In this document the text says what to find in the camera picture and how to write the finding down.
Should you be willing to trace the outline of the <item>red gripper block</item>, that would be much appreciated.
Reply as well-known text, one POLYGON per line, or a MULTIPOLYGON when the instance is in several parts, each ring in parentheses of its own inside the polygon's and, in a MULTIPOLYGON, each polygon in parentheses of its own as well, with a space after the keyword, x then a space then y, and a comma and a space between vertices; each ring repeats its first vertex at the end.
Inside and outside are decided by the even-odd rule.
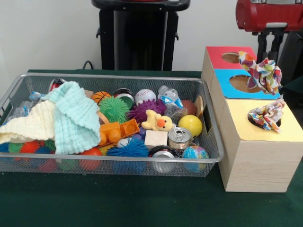
POLYGON ((298 31, 303 27, 303 2, 301 0, 239 0, 235 10, 239 29, 258 34, 257 61, 267 57, 267 28, 273 28, 274 39, 269 59, 277 61, 284 31, 298 31))

